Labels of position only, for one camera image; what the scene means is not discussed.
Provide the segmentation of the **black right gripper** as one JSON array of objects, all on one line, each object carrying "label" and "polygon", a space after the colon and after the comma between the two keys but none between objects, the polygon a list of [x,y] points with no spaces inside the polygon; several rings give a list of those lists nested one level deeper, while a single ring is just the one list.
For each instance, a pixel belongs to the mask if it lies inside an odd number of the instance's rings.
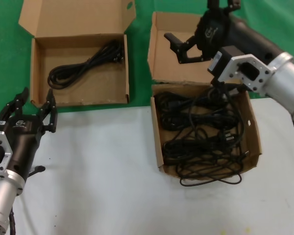
[{"label": "black right gripper", "polygon": [[[221,47],[226,46],[235,46],[244,54],[252,54],[266,65],[284,52],[243,20],[230,14],[241,8],[240,0],[227,0],[225,8],[220,7],[219,0],[208,0],[207,7],[209,10],[201,17],[195,35],[187,41],[182,42],[172,33],[164,34],[179,64],[209,61]],[[189,57],[187,52],[195,45],[202,54]]]}]

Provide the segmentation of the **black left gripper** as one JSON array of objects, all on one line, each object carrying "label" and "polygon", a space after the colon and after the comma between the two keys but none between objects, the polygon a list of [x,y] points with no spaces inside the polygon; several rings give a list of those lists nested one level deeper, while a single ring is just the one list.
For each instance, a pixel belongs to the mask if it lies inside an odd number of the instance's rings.
[{"label": "black left gripper", "polygon": [[[12,149],[12,156],[7,169],[20,175],[25,181],[28,178],[34,156],[40,145],[41,137],[48,131],[55,133],[58,111],[53,89],[49,89],[46,101],[36,115],[23,115],[23,106],[29,97],[29,89],[16,94],[0,111],[0,121],[7,121],[4,132]],[[49,124],[44,119],[50,115]]]}]

